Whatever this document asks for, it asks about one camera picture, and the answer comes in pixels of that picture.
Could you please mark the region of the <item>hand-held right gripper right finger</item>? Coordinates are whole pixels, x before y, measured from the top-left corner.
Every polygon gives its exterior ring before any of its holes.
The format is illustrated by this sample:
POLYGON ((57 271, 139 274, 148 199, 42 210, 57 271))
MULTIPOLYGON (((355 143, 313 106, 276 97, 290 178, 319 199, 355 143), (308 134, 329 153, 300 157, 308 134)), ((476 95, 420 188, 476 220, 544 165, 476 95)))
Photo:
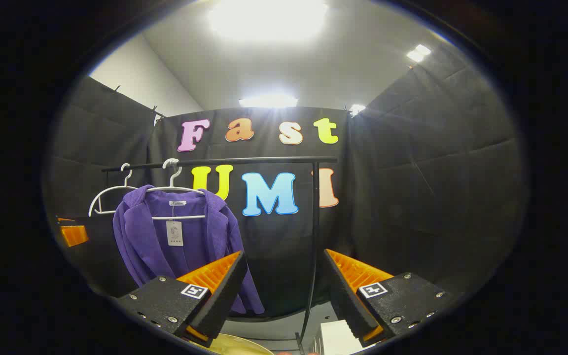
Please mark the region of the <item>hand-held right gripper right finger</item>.
POLYGON ((331 249, 323 258, 334 311, 363 348, 415 332, 448 312, 455 300, 411 272, 393 276, 331 249))

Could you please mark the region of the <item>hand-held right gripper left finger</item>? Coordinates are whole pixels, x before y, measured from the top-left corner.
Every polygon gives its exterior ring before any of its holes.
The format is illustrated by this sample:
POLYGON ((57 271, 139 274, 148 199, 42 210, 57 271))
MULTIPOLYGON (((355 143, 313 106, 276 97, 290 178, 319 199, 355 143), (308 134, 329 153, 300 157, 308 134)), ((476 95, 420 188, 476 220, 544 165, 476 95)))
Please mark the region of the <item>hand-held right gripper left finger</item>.
POLYGON ((245 254, 233 252, 185 276, 157 276, 118 297, 133 319, 172 337, 209 348, 219 336, 248 271, 245 254))

